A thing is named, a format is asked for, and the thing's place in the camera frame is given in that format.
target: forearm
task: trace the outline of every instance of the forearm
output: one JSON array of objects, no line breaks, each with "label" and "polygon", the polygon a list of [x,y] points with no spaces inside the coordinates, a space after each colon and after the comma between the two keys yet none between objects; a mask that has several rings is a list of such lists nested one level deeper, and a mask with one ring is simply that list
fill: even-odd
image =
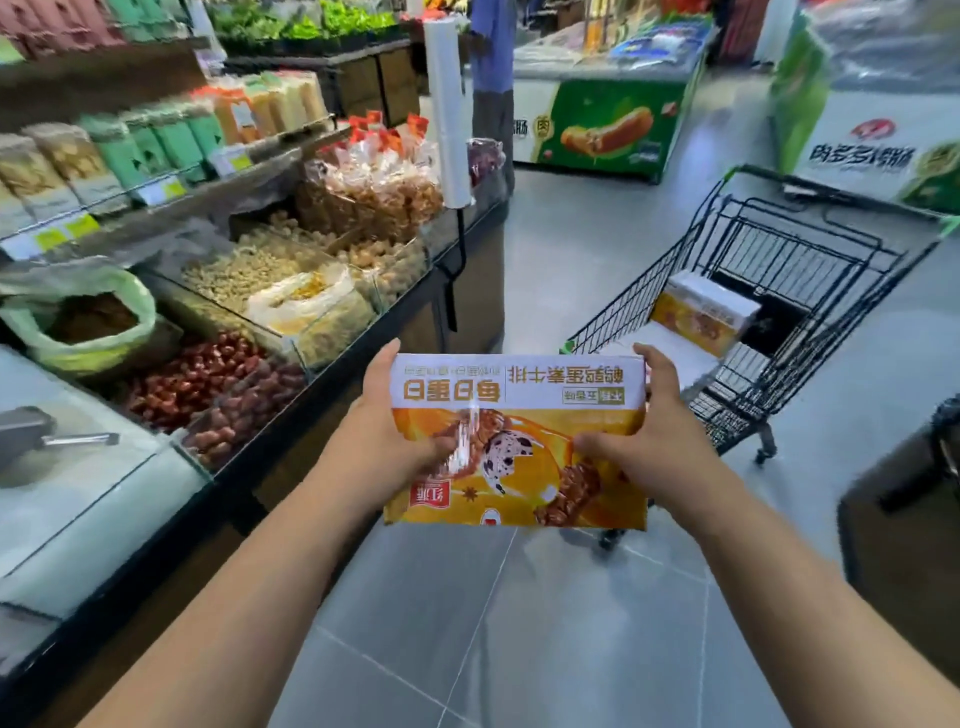
[{"label": "forearm", "polygon": [[792,725],[960,725],[960,692],[726,467],[721,479],[692,530]]},{"label": "forearm", "polygon": [[323,464],[261,523],[83,728],[266,725],[363,514]]}]

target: hot dog image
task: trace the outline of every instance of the hot dog image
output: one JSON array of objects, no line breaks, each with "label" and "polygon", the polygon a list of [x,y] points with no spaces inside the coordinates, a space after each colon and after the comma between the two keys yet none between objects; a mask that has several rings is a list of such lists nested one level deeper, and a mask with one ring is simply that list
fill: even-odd
[{"label": "hot dog image", "polygon": [[567,127],[560,135],[560,143],[571,152],[600,157],[639,141],[653,126],[653,112],[639,107],[605,127]]}]

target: hand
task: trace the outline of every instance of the hand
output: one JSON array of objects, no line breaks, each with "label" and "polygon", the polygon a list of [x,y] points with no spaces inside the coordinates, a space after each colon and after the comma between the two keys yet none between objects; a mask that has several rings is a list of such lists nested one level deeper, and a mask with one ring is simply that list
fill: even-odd
[{"label": "hand", "polygon": [[650,406],[629,437],[584,432],[574,441],[583,455],[609,460],[631,482],[691,530],[703,510],[738,478],[724,465],[700,421],[680,399],[677,370],[653,347],[634,344],[650,367]]},{"label": "hand", "polygon": [[434,470],[456,446],[449,437],[410,441],[396,429],[390,367],[399,349],[400,340],[394,339],[373,358],[363,394],[350,406],[316,466],[324,487],[339,489],[363,513],[380,508],[418,475]]}]

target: plastic bag roll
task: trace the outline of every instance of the plastic bag roll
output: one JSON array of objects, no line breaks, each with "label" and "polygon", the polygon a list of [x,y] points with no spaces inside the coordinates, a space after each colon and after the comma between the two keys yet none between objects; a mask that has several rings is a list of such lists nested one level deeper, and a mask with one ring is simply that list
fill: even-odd
[{"label": "plastic bag roll", "polygon": [[437,140],[440,147],[440,187],[444,205],[451,209],[467,207],[473,202],[470,192],[470,170],[467,141],[462,136],[444,136]]},{"label": "plastic bag roll", "polygon": [[469,206],[472,196],[456,22],[452,18],[427,21],[423,23],[423,38],[433,102],[431,123],[437,127],[440,147],[440,182],[444,204],[458,209]]}]

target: blue shirt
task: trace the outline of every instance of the blue shirt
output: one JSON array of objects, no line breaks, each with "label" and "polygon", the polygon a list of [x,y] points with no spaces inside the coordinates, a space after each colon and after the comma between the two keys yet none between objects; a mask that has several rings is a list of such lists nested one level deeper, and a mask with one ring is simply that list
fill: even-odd
[{"label": "blue shirt", "polygon": [[514,87],[515,0],[473,0],[470,29],[490,42],[487,53],[470,54],[474,90],[509,91]]}]

